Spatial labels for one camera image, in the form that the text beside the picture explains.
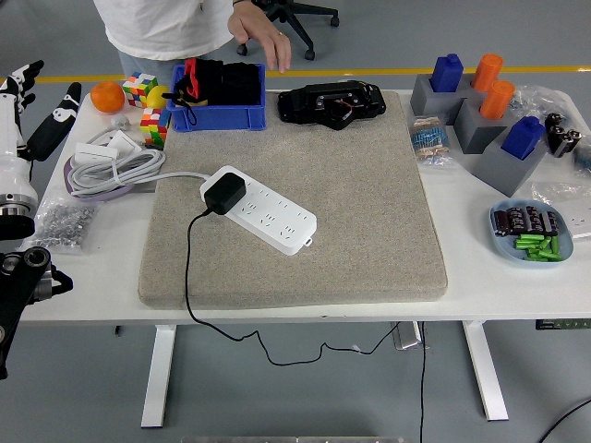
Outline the person's left hand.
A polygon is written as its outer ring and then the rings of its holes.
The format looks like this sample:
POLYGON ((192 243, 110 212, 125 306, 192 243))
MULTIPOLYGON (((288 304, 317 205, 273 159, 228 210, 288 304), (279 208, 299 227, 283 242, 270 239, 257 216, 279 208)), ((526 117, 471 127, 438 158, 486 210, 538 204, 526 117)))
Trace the person's left hand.
POLYGON ((289 38, 251 1, 233 2, 233 13, 227 27, 239 44, 256 41, 265 54, 269 69, 277 69, 284 74, 291 68, 292 46, 289 38))

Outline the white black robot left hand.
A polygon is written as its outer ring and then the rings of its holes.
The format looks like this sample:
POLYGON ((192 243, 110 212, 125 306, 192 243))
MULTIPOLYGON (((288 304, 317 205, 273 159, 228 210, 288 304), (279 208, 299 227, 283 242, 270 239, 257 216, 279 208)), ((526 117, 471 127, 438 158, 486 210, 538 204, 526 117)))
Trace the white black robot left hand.
POLYGON ((33 134, 23 138, 20 117, 35 100, 30 90, 43 67, 42 60, 24 65, 1 85, 1 195, 12 200, 32 202, 38 198, 30 184, 30 164, 47 160, 78 117, 81 85, 74 82, 33 134))

